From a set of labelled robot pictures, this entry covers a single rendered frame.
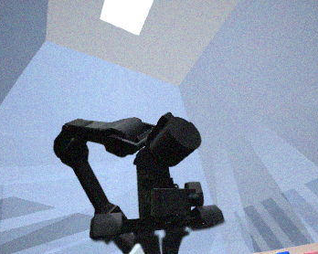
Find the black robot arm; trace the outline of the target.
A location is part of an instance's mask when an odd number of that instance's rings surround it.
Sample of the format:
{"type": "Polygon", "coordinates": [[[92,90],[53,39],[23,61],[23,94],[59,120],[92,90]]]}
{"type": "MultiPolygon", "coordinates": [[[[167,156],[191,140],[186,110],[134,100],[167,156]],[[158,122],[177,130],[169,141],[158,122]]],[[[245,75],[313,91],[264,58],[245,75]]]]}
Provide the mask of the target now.
{"type": "MultiPolygon", "coordinates": [[[[136,117],[115,122],[98,122],[76,119],[62,125],[61,132],[53,142],[53,152],[60,161],[72,168],[79,179],[96,214],[121,213],[122,210],[109,202],[89,162],[87,142],[104,145],[108,153],[123,158],[136,157],[136,177],[150,173],[166,173],[187,158],[202,143],[197,127],[187,120],[164,114],[156,125],[142,122],[136,117]]],[[[200,182],[179,184],[170,188],[151,189],[144,200],[149,207],[148,217],[178,215],[191,216],[191,207],[204,205],[200,182]],[[177,186],[177,187],[176,187],[177,186]]],[[[128,219],[122,212],[122,220],[128,219]]]]}

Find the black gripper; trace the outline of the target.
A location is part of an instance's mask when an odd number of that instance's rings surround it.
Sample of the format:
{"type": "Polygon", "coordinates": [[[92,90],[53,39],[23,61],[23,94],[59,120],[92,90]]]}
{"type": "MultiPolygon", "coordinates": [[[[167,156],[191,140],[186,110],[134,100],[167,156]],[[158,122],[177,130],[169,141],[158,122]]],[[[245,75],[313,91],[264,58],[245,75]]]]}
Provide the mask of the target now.
{"type": "Polygon", "coordinates": [[[225,220],[217,205],[197,206],[191,210],[191,216],[166,215],[165,217],[148,217],[149,207],[144,206],[146,194],[151,189],[170,188],[174,179],[166,173],[150,173],[137,178],[137,199],[139,218],[122,220],[121,213],[96,214],[90,221],[90,238],[119,237],[126,233],[147,233],[156,230],[181,228],[225,220]],[[172,222],[172,223],[171,223],[172,222]]]}

